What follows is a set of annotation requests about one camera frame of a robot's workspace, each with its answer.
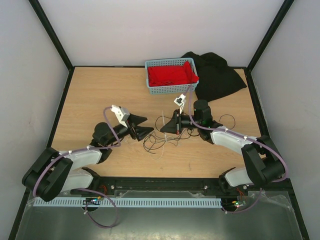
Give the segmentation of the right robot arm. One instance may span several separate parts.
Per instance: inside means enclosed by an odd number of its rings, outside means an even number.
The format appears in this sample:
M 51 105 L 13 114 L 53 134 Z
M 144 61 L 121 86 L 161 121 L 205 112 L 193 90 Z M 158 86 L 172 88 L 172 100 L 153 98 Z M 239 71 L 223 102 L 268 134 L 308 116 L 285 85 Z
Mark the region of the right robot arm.
M 243 168 L 233 167 L 219 176 L 218 188 L 223 194 L 229 195 L 241 185 L 261 188 L 286 178 L 288 168 L 269 136 L 246 136 L 228 129 L 213 119 L 206 100 L 195 101 L 193 112 L 193 115 L 185 115 L 182 109 L 175 110 L 171 120 L 160 131 L 179 134 L 183 129 L 197 129 L 204 141 L 242 156 Z

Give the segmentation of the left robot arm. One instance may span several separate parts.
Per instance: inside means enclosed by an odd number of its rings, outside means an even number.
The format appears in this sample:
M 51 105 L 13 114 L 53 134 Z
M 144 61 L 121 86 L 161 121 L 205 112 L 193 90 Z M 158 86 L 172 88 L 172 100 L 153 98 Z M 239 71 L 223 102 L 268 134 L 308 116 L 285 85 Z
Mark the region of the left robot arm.
M 88 166 L 103 163 L 126 136 L 143 140 L 154 130 L 140 125 L 145 121 L 146 117 L 129 114 L 114 127 L 108 121 L 98 123 L 91 143 L 85 148 L 69 151 L 46 148 L 24 174 L 22 184 L 46 202 L 66 191 L 96 193 L 100 176 Z

